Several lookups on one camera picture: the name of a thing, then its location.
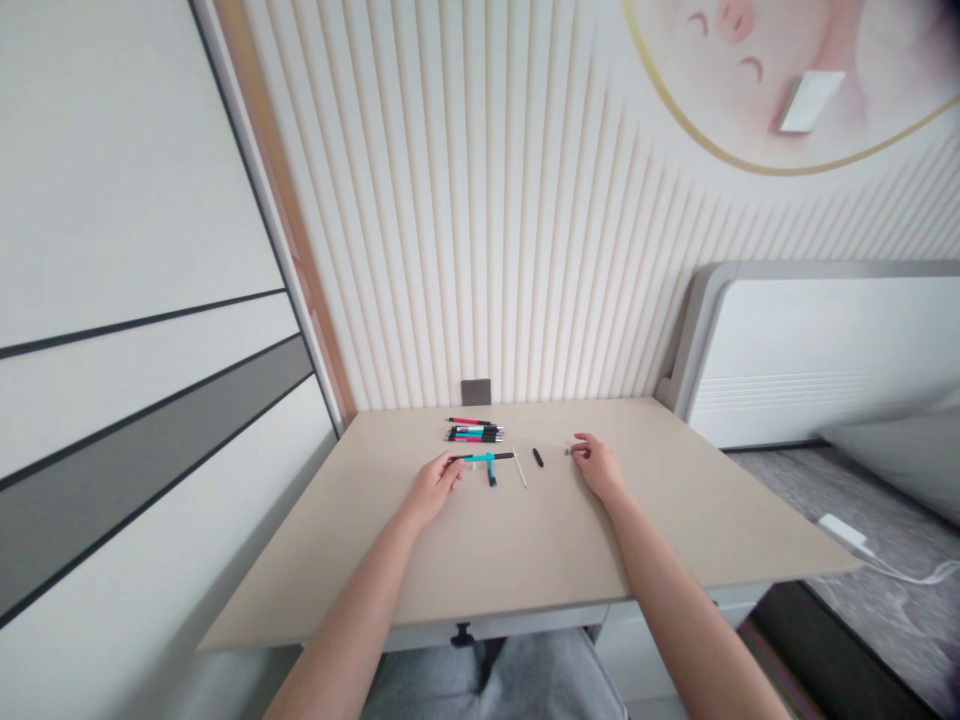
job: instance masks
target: desk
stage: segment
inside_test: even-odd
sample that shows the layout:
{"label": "desk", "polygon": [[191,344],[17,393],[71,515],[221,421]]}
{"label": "desk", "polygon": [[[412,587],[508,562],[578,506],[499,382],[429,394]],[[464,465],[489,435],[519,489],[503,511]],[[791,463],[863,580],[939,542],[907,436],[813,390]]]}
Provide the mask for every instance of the desk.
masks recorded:
{"label": "desk", "polygon": [[[470,408],[470,416],[506,428],[505,442],[496,445],[444,442],[449,423],[443,418],[451,412],[359,415],[201,649],[309,638],[418,468],[444,450],[514,446],[529,488],[512,460],[497,461],[496,488],[489,487],[484,465],[464,472],[417,543],[395,632],[441,623],[449,637],[455,621],[561,608],[601,608],[602,619],[610,603],[629,593],[606,513],[564,455],[573,433],[582,430],[614,449],[630,491],[704,587],[765,588],[860,565],[651,398]],[[534,447],[543,468],[534,461]],[[580,624],[579,616],[570,617]]]}

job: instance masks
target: drawer handle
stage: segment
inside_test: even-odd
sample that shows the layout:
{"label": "drawer handle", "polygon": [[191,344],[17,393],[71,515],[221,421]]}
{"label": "drawer handle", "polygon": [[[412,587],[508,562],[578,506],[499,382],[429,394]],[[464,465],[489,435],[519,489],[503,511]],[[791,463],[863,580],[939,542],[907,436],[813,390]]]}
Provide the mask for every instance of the drawer handle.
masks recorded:
{"label": "drawer handle", "polygon": [[470,647],[476,640],[473,635],[467,632],[470,623],[457,623],[457,634],[450,638],[450,644],[456,648]]}

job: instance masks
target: pillow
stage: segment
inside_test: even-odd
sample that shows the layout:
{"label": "pillow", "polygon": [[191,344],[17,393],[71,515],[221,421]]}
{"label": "pillow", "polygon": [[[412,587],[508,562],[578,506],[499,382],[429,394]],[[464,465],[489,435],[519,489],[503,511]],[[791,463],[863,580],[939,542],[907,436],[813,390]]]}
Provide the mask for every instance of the pillow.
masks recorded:
{"label": "pillow", "polygon": [[824,430],[845,455],[960,527],[960,407]]}

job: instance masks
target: cable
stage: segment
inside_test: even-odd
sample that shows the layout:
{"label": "cable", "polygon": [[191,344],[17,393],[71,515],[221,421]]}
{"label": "cable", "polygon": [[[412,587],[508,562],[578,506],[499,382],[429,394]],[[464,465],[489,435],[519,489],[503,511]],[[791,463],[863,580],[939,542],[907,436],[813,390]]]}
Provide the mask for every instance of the cable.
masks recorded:
{"label": "cable", "polygon": [[947,560],[946,562],[942,562],[937,565],[933,572],[927,575],[927,577],[922,579],[912,578],[908,575],[904,575],[902,572],[893,567],[893,565],[882,558],[878,558],[872,550],[869,550],[865,547],[860,547],[857,549],[866,557],[876,560],[880,565],[883,566],[879,567],[870,561],[866,561],[868,568],[874,572],[881,573],[887,577],[892,577],[895,580],[900,580],[901,582],[910,583],[911,585],[938,585],[953,575],[957,570],[960,570],[960,560]]}

